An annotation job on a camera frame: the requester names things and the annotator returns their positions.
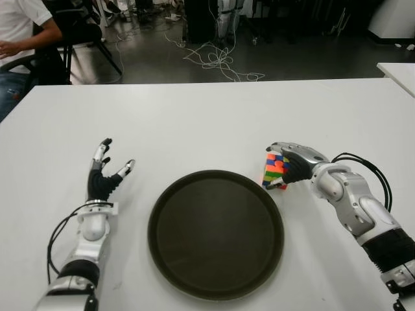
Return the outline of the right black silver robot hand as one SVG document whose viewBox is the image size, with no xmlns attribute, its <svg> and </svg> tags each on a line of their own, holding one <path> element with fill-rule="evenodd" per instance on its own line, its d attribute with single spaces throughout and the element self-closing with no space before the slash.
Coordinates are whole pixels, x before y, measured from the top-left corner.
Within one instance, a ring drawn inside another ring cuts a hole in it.
<svg viewBox="0 0 415 311">
<path fill-rule="evenodd" d="M 280 188 L 297 181 L 311 179 L 315 167 L 322 163 L 326 164 L 330 162 L 326 156 L 315 149 L 296 143 L 276 142 L 268 146 L 266 151 L 279 152 L 289 160 L 288 171 L 282 177 L 266 185 L 265 188 L 267 190 Z"/>
</svg>

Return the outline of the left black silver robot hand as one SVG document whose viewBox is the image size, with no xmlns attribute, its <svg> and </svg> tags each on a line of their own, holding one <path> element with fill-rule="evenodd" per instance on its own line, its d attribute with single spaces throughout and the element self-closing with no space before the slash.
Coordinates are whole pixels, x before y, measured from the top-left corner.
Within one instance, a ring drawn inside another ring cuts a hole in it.
<svg viewBox="0 0 415 311">
<path fill-rule="evenodd" d="M 111 176 L 104 176 L 103 168 L 110 162 L 110 157 L 105 157 L 105 154 L 110 149 L 112 139 L 105 138 L 100 145 L 98 145 L 89 168 L 86 201 L 108 201 L 110 194 L 121 184 L 129 173 L 134 168 L 136 161 L 129 160 L 122 168 Z"/>
</svg>

